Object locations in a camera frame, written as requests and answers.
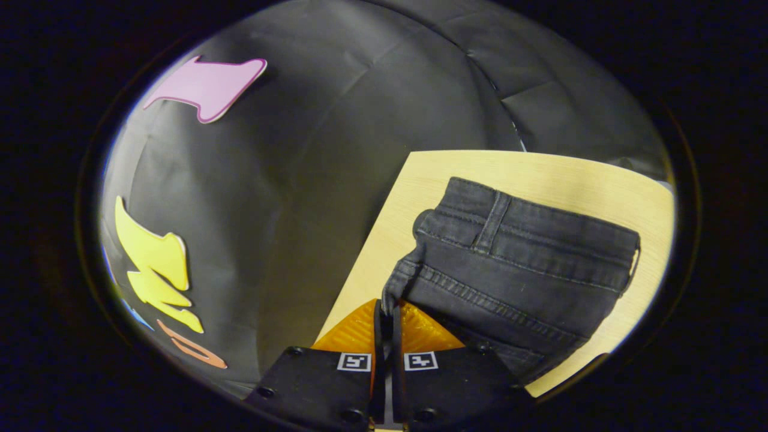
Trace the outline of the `black denim jeans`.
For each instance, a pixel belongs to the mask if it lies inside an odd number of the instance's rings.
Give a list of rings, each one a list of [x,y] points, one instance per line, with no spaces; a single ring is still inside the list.
[[[586,344],[628,289],[641,235],[603,219],[450,178],[417,216],[415,249],[382,290],[466,346],[496,353],[529,385]]]

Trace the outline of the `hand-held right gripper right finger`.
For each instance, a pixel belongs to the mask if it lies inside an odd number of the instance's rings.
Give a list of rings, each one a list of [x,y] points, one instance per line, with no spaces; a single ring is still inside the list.
[[[393,410],[406,430],[495,430],[532,407],[490,347],[461,342],[426,312],[393,310]]]

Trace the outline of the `black backdrop cloth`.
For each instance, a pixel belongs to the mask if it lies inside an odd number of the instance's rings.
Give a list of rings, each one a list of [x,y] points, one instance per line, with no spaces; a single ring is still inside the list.
[[[667,178],[602,66],[490,0],[286,0],[162,71],[94,221],[113,292],[190,375],[244,398],[315,338],[414,151],[530,151]]]

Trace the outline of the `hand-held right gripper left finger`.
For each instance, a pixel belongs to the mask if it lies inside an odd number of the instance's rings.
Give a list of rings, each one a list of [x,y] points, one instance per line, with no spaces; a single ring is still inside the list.
[[[372,430],[382,416],[380,301],[358,306],[312,346],[290,346],[245,403],[287,430]]]

